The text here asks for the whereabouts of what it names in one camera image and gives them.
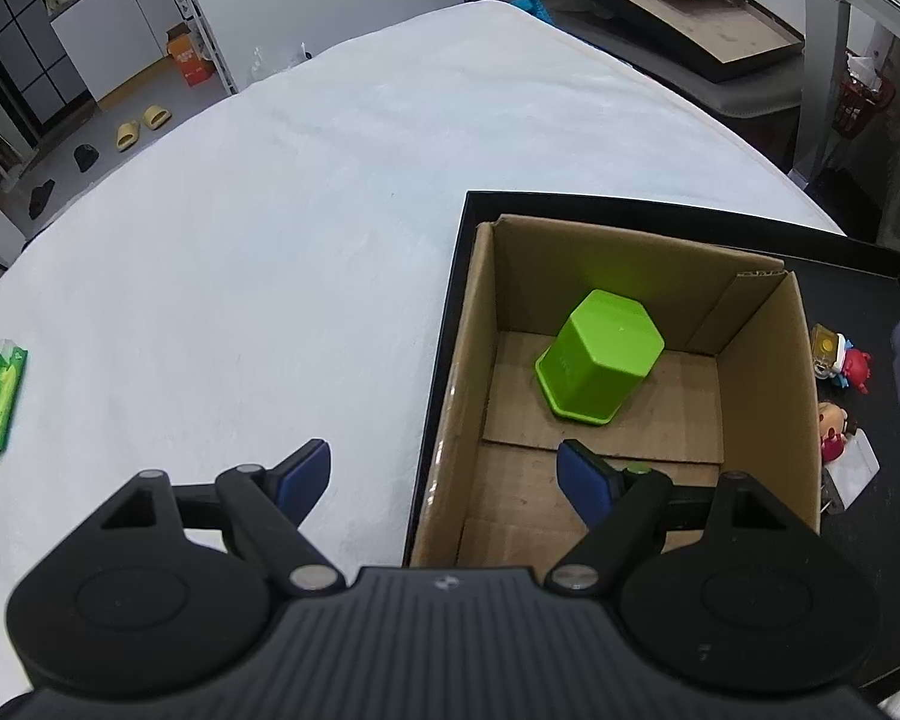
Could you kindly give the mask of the green hexagonal container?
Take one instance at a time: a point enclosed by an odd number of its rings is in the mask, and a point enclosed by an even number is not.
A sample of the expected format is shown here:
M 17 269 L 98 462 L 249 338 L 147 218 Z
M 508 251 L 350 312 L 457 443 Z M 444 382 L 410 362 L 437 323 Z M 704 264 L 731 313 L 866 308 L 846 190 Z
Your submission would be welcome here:
M 558 418 L 605 426 L 652 372 L 663 349 L 663 337 L 639 301 L 594 289 L 533 369 Z

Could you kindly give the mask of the brown cardboard box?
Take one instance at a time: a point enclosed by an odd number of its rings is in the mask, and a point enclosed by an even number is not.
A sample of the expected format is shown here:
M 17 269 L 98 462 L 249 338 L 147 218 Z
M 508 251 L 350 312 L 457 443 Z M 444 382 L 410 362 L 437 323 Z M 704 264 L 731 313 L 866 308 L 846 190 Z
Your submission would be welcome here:
M 585 528 L 556 483 L 566 439 L 685 486 L 725 472 L 820 520 L 818 399 L 797 277 L 778 260 L 617 227 L 505 215 L 460 265 L 416 567 L 549 569 Z M 605 424 L 557 416 L 535 362 L 593 291 L 639 302 L 663 349 Z

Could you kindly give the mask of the white usb charger plug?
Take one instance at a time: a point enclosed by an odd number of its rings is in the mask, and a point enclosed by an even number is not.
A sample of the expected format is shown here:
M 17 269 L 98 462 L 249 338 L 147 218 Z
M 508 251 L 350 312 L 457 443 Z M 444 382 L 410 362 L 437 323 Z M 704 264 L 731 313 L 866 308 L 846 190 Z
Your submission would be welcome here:
M 880 462 L 866 434 L 848 438 L 842 454 L 823 466 L 823 514 L 847 511 L 880 472 Z

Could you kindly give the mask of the brown-haired red figurine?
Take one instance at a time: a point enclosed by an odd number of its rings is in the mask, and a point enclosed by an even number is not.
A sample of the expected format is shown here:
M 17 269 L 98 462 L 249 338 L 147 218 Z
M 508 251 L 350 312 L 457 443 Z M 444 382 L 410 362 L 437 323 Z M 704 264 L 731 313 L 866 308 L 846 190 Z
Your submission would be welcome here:
M 824 465 L 837 460 L 848 441 L 857 432 L 857 421 L 837 403 L 821 401 L 818 405 L 818 431 L 820 431 L 821 460 Z

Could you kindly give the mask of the white fluffy table cloth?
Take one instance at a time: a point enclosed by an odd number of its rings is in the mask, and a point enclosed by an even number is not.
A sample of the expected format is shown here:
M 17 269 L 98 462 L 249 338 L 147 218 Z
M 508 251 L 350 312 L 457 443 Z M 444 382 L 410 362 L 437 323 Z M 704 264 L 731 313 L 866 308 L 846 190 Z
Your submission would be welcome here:
M 464 197 L 582 193 L 832 231 L 678 94 L 476 2 L 325 50 L 183 122 L 0 278 L 29 359 L 0 455 L 0 707 L 29 686 L 16 583 L 134 473 L 206 483 L 322 437 L 305 531 L 346 572 L 403 555 Z

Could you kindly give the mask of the yellow slipper pair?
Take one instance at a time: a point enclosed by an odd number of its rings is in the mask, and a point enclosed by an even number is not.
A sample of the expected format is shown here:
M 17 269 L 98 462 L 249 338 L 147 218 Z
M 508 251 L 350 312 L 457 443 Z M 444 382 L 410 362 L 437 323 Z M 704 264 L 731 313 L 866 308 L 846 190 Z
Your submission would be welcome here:
M 139 121 L 128 121 L 119 124 L 116 129 L 115 148 L 118 153 L 125 153 L 139 142 L 142 130 L 157 132 L 172 120 L 172 113 L 164 106 L 151 104 L 142 111 Z

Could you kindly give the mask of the orange cardboard box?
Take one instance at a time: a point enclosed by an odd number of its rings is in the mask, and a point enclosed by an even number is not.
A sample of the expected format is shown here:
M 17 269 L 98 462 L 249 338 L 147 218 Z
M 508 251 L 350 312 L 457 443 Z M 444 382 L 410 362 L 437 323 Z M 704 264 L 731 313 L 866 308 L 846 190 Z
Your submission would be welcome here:
M 199 50 L 198 37 L 185 23 L 178 23 L 167 31 L 167 52 L 188 86 L 201 85 L 214 73 L 211 60 Z

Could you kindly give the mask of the red wicker basket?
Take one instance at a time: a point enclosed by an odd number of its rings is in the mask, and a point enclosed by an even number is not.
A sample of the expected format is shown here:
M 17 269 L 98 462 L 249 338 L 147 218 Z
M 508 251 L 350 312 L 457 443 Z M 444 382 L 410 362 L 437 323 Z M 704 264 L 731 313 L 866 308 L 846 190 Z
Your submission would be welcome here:
M 888 109 L 894 96 L 894 83 L 877 69 L 873 57 L 849 52 L 839 85 L 832 128 L 842 138 L 854 140 L 878 112 Z

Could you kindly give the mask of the black framed cork board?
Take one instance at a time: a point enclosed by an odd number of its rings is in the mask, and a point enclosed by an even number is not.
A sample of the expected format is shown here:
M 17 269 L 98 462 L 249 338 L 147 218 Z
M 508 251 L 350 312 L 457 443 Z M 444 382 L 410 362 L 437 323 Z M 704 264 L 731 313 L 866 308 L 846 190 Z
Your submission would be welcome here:
M 711 82 L 729 82 L 792 59 L 803 36 L 756 0 L 589 0 Z

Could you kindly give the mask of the grey glass-top desk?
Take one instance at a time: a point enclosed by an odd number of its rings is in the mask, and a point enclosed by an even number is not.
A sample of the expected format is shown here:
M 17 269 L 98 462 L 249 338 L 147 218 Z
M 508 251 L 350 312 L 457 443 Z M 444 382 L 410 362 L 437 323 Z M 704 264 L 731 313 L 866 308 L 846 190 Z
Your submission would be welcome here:
M 900 0 L 805 0 L 802 105 L 790 179 L 807 188 L 820 175 L 836 130 L 847 60 L 882 71 L 900 43 Z

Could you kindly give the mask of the red crab keychain toy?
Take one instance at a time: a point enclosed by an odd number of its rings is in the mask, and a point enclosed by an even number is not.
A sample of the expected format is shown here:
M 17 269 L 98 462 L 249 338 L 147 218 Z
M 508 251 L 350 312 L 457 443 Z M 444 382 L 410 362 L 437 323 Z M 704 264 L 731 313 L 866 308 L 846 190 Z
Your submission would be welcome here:
M 868 394 L 871 356 L 857 348 L 844 333 L 816 323 L 809 332 L 814 377 L 831 380 L 841 388 L 854 388 Z

